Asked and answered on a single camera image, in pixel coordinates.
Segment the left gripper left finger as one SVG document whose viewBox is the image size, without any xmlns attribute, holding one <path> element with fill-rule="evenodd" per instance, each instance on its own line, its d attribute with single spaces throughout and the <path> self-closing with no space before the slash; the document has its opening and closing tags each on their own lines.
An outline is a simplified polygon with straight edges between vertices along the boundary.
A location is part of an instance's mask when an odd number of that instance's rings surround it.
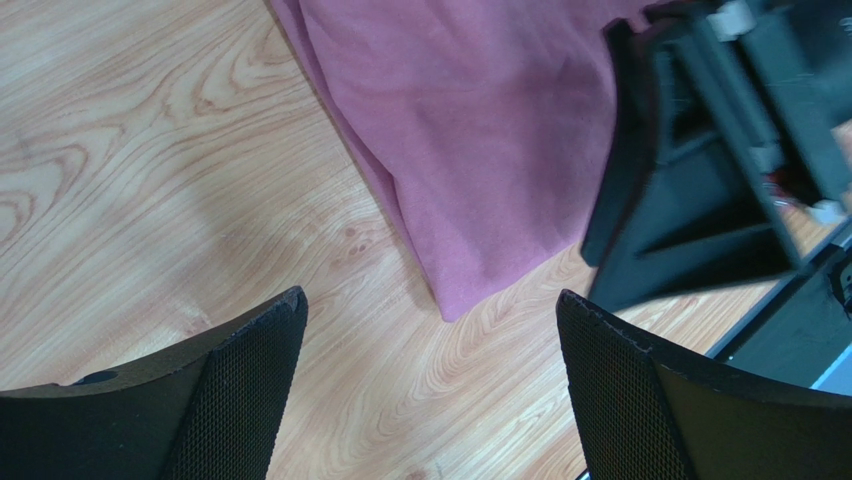
<svg viewBox="0 0 852 480">
<path fill-rule="evenodd" d="M 73 384 L 3 392 L 2 477 L 264 478 L 307 319 L 296 286 Z"/>
</svg>

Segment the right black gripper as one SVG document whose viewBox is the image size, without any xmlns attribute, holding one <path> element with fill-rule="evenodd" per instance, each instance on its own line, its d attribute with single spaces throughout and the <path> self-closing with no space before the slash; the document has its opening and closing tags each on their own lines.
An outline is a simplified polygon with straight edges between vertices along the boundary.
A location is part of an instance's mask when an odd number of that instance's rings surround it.
<svg viewBox="0 0 852 480">
<path fill-rule="evenodd" d="M 833 42 L 849 60 L 850 12 L 847 1 L 673 1 L 655 9 L 655 54 L 628 20 L 605 27 L 617 107 L 581 249 L 599 267 L 591 302 L 616 312 L 799 266 L 770 188 L 810 207 L 848 188 L 832 129 L 851 109 L 807 50 Z M 642 250 L 654 173 L 655 247 Z"/>
</svg>

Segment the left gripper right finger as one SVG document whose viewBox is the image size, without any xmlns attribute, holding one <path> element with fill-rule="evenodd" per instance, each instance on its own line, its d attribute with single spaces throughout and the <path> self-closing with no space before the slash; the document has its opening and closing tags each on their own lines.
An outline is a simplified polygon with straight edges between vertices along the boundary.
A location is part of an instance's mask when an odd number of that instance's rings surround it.
<svg viewBox="0 0 852 480">
<path fill-rule="evenodd" d="M 556 317 L 594 479 L 847 479 L 851 400 L 755 375 L 570 290 Z"/>
</svg>

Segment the pink t shirt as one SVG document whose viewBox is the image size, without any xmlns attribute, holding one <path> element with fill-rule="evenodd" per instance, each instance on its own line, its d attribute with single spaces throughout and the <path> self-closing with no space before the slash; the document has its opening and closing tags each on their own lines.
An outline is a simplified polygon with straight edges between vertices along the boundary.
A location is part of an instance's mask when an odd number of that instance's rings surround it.
<svg viewBox="0 0 852 480">
<path fill-rule="evenodd" d="M 639 1 L 275 1 L 444 320 L 579 241 L 616 116 L 603 39 Z"/>
</svg>

